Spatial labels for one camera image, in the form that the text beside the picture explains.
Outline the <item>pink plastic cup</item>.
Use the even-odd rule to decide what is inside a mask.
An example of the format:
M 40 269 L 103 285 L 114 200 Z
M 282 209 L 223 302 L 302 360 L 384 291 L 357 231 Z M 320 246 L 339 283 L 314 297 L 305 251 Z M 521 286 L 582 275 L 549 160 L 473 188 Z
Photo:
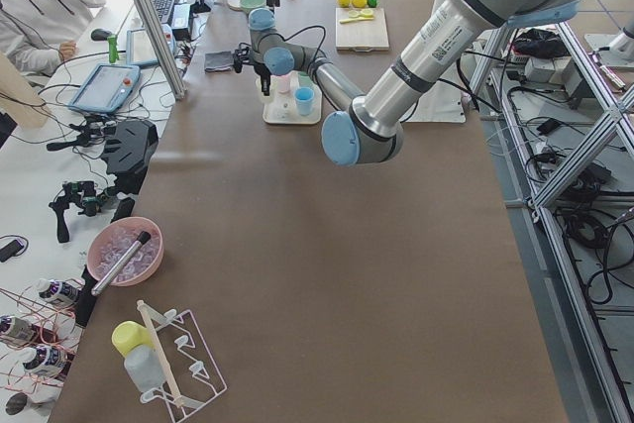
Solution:
M 280 94 L 286 94 L 290 91 L 291 74 L 284 74 L 274 78 L 276 91 Z

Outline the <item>mint green cup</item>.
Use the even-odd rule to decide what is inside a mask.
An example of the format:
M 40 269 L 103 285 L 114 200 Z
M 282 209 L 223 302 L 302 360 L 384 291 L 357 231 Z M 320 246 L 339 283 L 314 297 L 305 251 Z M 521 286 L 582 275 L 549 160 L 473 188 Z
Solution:
M 313 88 L 313 82 L 310 76 L 304 71 L 297 72 L 297 81 L 299 87 L 309 87 Z

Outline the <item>blue plastic cup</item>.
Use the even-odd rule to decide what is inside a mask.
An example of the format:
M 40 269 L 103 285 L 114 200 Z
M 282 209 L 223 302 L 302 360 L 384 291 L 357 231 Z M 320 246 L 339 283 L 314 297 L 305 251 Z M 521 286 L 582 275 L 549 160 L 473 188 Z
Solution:
M 298 87 L 294 92 L 294 100 L 298 114 L 308 116 L 313 110 L 313 89 L 307 86 Z

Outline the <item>cream plastic cup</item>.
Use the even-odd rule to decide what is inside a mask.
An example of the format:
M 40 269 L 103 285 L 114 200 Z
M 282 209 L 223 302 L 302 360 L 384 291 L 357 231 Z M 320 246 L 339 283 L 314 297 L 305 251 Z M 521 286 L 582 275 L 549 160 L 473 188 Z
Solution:
M 263 103 L 263 104 L 267 104 L 272 100 L 272 96 L 271 95 L 265 95 L 263 90 L 262 90 L 262 83 L 261 80 L 257 77 L 255 80 L 255 85 L 256 85 L 256 91 L 259 97 L 259 100 Z

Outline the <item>cream rabbit tray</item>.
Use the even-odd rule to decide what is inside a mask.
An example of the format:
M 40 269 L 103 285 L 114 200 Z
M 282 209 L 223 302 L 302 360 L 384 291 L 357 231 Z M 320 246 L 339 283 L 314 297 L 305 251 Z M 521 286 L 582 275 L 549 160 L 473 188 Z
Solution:
M 308 116 L 300 116 L 296 110 L 294 92 L 299 87 L 297 71 L 290 72 L 290 91 L 280 94 L 276 91 L 275 76 L 271 78 L 270 95 L 272 100 L 263 104 L 263 120 L 272 125 L 316 125 L 322 117 L 322 93 L 313 85 L 314 102 L 313 110 Z

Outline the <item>mint green bowl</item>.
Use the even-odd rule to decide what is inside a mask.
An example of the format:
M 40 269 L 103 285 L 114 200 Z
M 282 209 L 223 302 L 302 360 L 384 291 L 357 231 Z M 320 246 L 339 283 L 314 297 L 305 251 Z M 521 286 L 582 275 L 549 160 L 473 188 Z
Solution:
M 265 7 L 266 0 L 240 0 L 240 8 L 246 15 L 249 15 L 254 10 Z

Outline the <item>grey folded cloth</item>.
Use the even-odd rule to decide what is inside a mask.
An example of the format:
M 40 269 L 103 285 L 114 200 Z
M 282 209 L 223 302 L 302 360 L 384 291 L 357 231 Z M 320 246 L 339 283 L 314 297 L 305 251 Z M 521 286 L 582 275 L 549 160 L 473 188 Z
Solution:
M 204 55 L 204 71 L 223 72 L 234 69 L 234 55 L 230 51 L 206 53 Z

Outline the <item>yellow plastic knife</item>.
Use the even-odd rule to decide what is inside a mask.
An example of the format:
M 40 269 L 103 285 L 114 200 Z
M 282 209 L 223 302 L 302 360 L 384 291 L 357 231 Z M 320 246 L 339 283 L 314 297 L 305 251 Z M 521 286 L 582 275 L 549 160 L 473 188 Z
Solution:
M 356 22 L 373 21 L 374 17 L 356 17 L 356 18 L 343 18 L 338 22 L 340 25 L 352 24 Z

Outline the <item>bamboo cutting board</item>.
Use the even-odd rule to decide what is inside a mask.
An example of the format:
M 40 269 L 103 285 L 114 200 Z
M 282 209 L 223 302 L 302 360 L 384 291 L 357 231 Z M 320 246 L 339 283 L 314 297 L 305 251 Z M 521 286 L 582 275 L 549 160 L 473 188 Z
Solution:
M 384 10 L 373 9 L 373 21 L 340 25 L 339 20 L 349 18 L 353 9 L 337 8 L 335 46 L 338 51 L 371 52 L 388 51 L 389 39 Z

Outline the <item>blue teach pendant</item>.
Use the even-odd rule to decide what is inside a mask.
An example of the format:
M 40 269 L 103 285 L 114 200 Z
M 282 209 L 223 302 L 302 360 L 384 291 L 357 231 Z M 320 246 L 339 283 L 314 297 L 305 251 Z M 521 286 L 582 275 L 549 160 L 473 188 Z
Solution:
M 108 114 L 120 108 L 140 79 L 140 68 L 126 64 L 98 64 L 67 107 L 73 111 Z
M 167 24 L 162 24 L 161 28 L 169 51 L 172 55 L 175 55 L 176 40 L 171 27 Z M 159 64 L 148 32 L 144 28 L 129 30 L 127 32 L 126 64 L 135 65 L 139 68 Z

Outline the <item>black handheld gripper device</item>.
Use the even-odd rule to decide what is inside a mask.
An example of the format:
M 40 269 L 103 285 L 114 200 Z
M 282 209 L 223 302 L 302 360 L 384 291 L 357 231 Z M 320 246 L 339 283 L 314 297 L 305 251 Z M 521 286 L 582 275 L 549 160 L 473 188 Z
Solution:
M 74 204 L 80 209 L 79 215 L 93 217 L 118 193 L 119 188 L 116 186 L 109 186 L 98 192 L 95 188 L 95 182 L 92 180 L 64 182 L 61 187 L 61 194 L 58 194 L 49 203 L 49 207 L 56 216 L 57 241 L 63 244 L 70 240 L 64 219 L 64 212 L 69 208 L 70 204 Z

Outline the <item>pink bowl with ice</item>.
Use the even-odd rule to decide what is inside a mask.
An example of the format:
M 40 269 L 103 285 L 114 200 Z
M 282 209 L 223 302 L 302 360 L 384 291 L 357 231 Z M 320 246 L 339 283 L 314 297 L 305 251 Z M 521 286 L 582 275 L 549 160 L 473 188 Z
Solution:
M 119 219 L 102 230 L 92 241 L 87 269 L 99 280 L 130 250 L 139 246 L 114 277 L 114 286 L 132 286 L 148 279 L 161 264 L 164 245 L 159 226 L 148 218 Z

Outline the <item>aluminium frame post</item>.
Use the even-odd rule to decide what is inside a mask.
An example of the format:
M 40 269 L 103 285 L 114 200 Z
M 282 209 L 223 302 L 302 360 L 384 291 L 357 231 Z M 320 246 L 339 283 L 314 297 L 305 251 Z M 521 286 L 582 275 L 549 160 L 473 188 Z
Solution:
M 170 90 L 176 100 L 181 100 L 186 94 L 185 84 L 176 66 L 173 53 L 167 46 L 154 4 L 152 0 L 133 1 Z

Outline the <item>green handled tool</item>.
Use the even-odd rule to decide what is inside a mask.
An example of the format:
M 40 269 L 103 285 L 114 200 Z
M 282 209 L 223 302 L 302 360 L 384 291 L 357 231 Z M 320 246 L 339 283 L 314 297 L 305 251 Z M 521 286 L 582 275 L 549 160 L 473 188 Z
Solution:
M 108 61 L 110 64 L 114 64 L 119 60 L 118 37 L 116 35 L 108 36 L 107 43 L 108 43 Z

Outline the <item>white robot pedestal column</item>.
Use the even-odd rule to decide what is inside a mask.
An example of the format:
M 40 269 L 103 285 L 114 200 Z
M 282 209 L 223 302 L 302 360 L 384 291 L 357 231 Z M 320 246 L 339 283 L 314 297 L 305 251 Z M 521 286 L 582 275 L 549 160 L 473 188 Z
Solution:
M 434 14 L 445 0 L 434 0 Z M 450 84 L 438 81 L 401 118 L 401 122 L 463 123 L 466 120 L 464 92 Z

